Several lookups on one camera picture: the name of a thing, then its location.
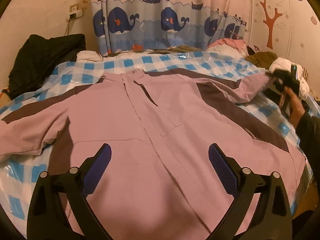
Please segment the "dark sleeve right forearm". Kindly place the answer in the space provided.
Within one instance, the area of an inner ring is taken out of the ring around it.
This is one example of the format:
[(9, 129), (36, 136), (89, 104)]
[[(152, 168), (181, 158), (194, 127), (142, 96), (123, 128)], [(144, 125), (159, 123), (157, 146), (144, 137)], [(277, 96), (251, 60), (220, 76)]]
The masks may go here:
[(296, 134), (300, 139), (299, 146), (303, 150), (311, 166), (319, 191), (319, 118), (304, 113), (296, 127)]

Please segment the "right hand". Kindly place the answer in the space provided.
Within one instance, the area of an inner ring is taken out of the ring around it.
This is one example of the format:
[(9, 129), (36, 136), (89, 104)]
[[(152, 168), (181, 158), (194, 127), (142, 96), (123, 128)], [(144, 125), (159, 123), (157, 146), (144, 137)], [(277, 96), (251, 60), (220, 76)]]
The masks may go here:
[(294, 91), (285, 86), (285, 93), (290, 97), (291, 102), (291, 115), (289, 122), (293, 125), (294, 128), (297, 128), (300, 119), (305, 113), (305, 109), (300, 102), (298, 96), (294, 93)]

